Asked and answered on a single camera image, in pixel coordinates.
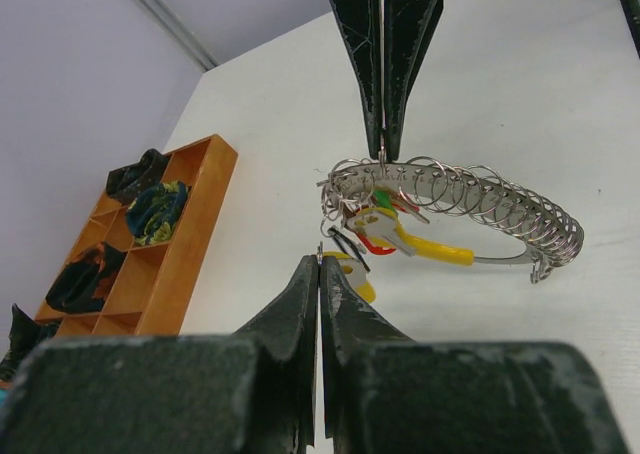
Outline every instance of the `metal coil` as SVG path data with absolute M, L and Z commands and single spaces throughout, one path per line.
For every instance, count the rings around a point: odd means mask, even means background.
M 344 221 L 345 209 L 360 209 L 370 202 L 374 189 L 384 187 L 428 212 L 468 216 L 520 239 L 534 263 L 534 283 L 575 259 L 584 241 L 578 221 L 559 205 L 486 166 L 456 167 L 415 157 L 380 167 L 368 159 L 348 159 L 336 164 L 319 185 L 323 234 L 328 222 Z

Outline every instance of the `fabric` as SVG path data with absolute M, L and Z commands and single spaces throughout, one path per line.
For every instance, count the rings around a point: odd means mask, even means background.
M 148 246 L 171 239 L 187 194 L 187 186 L 180 181 L 156 184 L 142 192 L 125 215 L 134 242 Z
M 0 362 L 0 380 L 10 382 L 22 360 L 42 341 L 55 336 L 60 321 L 38 324 L 18 306 L 11 306 L 11 331 L 9 350 Z
M 102 310 L 125 253 L 100 242 L 65 266 L 45 300 L 57 311 L 81 314 Z
M 107 196 L 126 205 L 145 189 L 160 182 L 169 158 L 155 149 L 146 151 L 140 162 L 111 171 L 107 177 Z

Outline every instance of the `yellow key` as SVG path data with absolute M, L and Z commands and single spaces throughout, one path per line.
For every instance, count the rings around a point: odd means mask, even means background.
M 351 289 L 356 291 L 358 295 L 365 301 L 371 303 L 376 299 L 376 291 L 373 286 L 367 281 L 367 270 L 362 263 L 357 259 L 343 252 L 329 251 L 323 253 L 323 256 L 334 256 L 338 259 L 338 264 L 342 268 L 342 272 L 347 278 L 347 282 L 351 286 Z
M 471 249 L 446 246 L 412 236 L 404 230 L 398 216 L 390 209 L 363 209 L 347 221 L 347 226 L 352 231 L 360 230 L 380 247 L 396 248 L 409 256 L 418 255 L 461 266 L 473 265 L 474 254 Z

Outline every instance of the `white table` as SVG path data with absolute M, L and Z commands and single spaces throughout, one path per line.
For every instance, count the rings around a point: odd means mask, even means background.
M 402 158 L 490 165 L 575 216 L 585 247 L 537 286 L 528 266 L 372 258 L 374 307 L 418 340 L 577 346 L 640 451 L 640 61 L 620 4 L 445 3 L 409 102 Z M 183 333 L 231 332 L 276 296 L 320 240 L 315 183 L 337 161 L 366 156 L 355 77 L 333 17 L 205 74 L 167 149 L 212 133 L 239 160 Z M 489 254 L 518 251 L 507 236 L 443 217 L 415 233 Z M 317 404 L 317 450 L 331 452 Z

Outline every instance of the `wooden compartment tray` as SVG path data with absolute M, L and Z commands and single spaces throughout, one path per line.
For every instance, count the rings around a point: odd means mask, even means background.
M 171 240 L 136 246 L 125 222 L 127 206 L 103 192 L 64 264 L 101 241 L 126 257 L 101 312 L 64 314 L 43 301 L 35 319 L 61 320 L 56 337 L 180 332 L 237 153 L 214 135 L 167 156 L 162 181 L 191 188 Z

